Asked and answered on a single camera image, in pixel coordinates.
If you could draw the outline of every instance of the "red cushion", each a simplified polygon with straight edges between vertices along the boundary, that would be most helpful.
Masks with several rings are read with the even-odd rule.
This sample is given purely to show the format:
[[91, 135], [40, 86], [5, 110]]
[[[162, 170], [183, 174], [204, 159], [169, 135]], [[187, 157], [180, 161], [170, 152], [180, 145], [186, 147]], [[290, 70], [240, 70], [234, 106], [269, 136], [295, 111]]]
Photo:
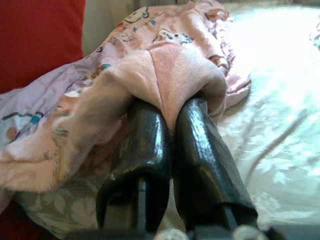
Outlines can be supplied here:
[[12, 201], [0, 215], [1, 240], [58, 240], [27, 217], [22, 208]]
[[85, 0], [2, 0], [0, 93], [83, 57]]

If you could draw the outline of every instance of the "white wall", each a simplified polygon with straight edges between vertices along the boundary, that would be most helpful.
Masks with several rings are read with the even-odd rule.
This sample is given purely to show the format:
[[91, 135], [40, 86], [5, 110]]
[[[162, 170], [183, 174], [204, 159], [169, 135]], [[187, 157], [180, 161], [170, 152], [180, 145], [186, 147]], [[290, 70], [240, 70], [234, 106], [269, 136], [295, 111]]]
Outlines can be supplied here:
[[83, 55], [92, 53], [133, 10], [133, 0], [86, 0], [82, 34]]

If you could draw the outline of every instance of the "printed pink fabric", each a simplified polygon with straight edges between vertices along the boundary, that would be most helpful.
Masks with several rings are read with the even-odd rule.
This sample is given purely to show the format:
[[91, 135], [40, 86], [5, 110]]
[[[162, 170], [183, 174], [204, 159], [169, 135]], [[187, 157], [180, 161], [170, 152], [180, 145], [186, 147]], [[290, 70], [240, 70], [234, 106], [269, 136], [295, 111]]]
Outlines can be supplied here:
[[10, 194], [45, 192], [81, 166], [90, 171], [114, 159], [135, 98], [159, 108], [172, 135], [181, 107], [197, 92], [218, 120], [250, 88], [226, 34], [231, 23], [215, 0], [143, 7], [88, 57], [0, 95], [0, 186]]

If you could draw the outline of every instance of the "floral patterned sheet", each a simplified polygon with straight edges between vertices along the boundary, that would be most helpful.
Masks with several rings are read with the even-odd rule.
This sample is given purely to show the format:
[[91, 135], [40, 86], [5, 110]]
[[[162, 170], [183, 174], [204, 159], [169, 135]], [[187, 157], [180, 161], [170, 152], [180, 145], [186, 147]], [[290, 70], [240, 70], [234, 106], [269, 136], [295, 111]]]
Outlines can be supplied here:
[[312, 33], [310, 33], [310, 40], [313, 44], [320, 49], [320, 15], [318, 17], [318, 21], [316, 27]]
[[[254, 69], [252, 90], [218, 128], [262, 228], [320, 224], [320, 52], [309, 40], [318, 14], [319, 9], [284, 7], [235, 16], [238, 48]], [[21, 192], [16, 200], [59, 238], [96, 228], [96, 193], [108, 169], [79, 172], [58, 191]]]

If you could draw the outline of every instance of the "pink blanket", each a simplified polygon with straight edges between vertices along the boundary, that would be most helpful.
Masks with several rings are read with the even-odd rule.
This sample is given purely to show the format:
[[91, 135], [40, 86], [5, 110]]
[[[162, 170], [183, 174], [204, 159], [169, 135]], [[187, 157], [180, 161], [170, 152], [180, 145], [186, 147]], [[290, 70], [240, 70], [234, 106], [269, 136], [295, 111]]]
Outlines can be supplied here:
[[14, 191], [50, 191], [81, 165], [114, 158], [135, 98], [159, 108], [172, 135], [197, 92], [219, 119], [250, 88], [227, 38], [231, 23], [215, 0], [143, 7], [86, 58], [0, 95], [0, 212]]

